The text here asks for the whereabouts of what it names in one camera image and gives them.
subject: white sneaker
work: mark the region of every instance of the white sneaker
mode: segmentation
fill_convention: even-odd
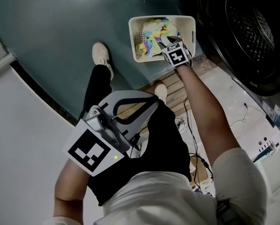
[[[167,90],[167,87],[165,86],[165,84],[163,84],[163,83],[159,84],[155,88],[154,94],[157,95],[159,97],[159,99],[162,100],[166,105],[166,98],[167,98],[168,90]]]
[[[113,72],[111,64],[110,64],[110,56],[108,54],[107,46],[101,42],[96,42],[93,45],[92,56],[93,56],[95,65],[101,64],[101,65],[106,66],[110,70],[111,80],[112,80],[114,77],[114,72]]]

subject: shoe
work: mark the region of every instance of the shoe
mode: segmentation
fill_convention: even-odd
[[[92,56],[93,56],[95,65],[101,64],[101,65],[106,66],[108,68],[108,70],[110,70],[111,80],[112,80],[114,77],[114,72],[113,72],[111,64],[110,64],[110,56],[109,56],[107,46],[101,42],[96,42],[93,45]]]
[[[154,90],[154,94],[158,96],[159,99],[162,100],[166,105],[168,90],[165,84],[160,83],[159,85],[157,85],[157,87]]]

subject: teal floor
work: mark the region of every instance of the teal floor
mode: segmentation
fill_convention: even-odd
[[[94,66],[94,42],[105,42],[111,51],[113,89],[138,89],[171,68],[163,61],[134,61],[129,19],[182,14],[178,0],[0,0],[0,39],[29,75],[77,118]],[[201,54],[199,47],[196,53]]]

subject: white shirt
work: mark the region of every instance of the white shirt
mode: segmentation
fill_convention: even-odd
[[[179,173],[139,173],[105,203],[105,216],[94,224],[213,225],[218,223],[217,201],[226,199],[247,224],[263,224],[265,182],[246,152],[240,148],[226,151],[212,170],[216,198],[193,192],[189,180]],[[45,222],[45,225],[56,224],[78,223],[64,217]]]

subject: white laundry basket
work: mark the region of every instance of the white laundry basket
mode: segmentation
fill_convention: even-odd
[[[133,17],[129,20],[129,34],[131,41],[132,53],[134,59],[137,62],[148,62],[148,61],[158,61],[164,60],[162,54],[153,56],[152,58],[145,56],[138,56],[136,54],[136,45],[142,42],[147,41],[143,33],[143,25],[148,20],[152,18],[165,17],[171,22],[181,34],[182,40],[186,47],[191,52],[192,56],[195,55],[196,47],[196,26],[195,19],[191,16],[175,16],[175,15],[157,15],[157,16],[142,16],[142,17]]]

